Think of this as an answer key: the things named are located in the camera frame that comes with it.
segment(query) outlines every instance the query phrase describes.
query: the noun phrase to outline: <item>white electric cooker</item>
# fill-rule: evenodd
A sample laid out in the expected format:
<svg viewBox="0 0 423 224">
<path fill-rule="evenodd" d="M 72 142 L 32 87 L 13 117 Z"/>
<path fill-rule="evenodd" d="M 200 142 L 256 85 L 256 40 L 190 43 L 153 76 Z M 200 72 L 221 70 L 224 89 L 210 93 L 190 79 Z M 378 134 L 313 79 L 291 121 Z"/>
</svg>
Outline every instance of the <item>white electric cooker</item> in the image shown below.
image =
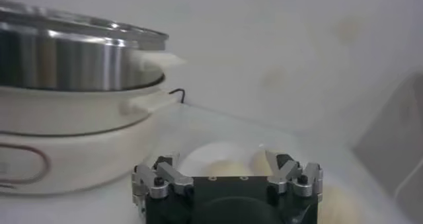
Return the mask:
<svg viewBox="0 0 423 224">
<path fill-rule="evenodd" d="M 0 192 L 56 194 L 128 172 L 174 103 L 166 34 L 0 0 Z"/>
</svg>

